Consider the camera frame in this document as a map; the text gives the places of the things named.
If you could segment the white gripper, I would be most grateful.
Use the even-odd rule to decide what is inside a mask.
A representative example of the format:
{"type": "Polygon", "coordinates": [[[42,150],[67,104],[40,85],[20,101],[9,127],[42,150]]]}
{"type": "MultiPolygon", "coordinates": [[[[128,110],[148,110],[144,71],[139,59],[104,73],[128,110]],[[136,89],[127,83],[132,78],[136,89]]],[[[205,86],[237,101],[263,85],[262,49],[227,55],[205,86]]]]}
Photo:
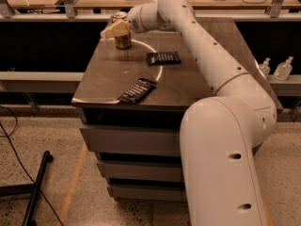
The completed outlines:
{"type": "Polygon", "coordinates": [[[128,23],[123,20],[115,21],[101,32],[101,37],[103,39],[111,39],[125,36],[130,33],[130,28],[135,33],[160,30],[165,24],[158,13],[158,5],[156,2],[132,7],[127,14],[127,21],[128,23]]]}

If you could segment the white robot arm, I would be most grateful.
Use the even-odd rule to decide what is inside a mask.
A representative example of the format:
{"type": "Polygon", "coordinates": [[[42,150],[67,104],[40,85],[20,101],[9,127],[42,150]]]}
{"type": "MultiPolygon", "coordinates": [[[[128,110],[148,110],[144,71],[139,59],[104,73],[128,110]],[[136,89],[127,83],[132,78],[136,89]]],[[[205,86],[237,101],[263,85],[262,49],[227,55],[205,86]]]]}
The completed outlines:
{"type": "Polygon", "coordinates": [[[213,92],[186,110],[180,129],[191,226],[269,226],[252,150],[273,132],[274,100],[197,22],[187,0],[135,6],[101,35],[108,39],[163,27],[182,36],[213,92]]]}

